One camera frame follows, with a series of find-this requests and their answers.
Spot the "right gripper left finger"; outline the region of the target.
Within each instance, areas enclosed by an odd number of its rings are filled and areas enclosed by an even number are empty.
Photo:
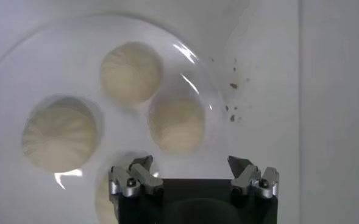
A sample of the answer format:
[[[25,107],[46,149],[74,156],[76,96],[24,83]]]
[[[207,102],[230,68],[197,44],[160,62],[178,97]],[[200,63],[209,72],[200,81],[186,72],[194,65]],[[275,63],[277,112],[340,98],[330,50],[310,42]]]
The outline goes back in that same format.
[[[127,198],[142,194],[159,195],[163,192],[163,180],[150,173],[153,156],[135,158],[128,168],[112,166],[108,172],[109,197],[122,195]]]

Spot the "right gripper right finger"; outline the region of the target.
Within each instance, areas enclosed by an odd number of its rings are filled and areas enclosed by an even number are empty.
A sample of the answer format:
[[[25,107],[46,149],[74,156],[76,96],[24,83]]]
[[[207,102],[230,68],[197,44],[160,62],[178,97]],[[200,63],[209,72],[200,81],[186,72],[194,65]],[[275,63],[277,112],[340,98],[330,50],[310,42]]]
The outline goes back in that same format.
[[[248,159],[229,156],[227,160],[234,176],[230,183],[234,189],[240,190],[241,195],[253,192],[258,198],[278,197],[279,173],[276,168],[267,167],[261,173]]]

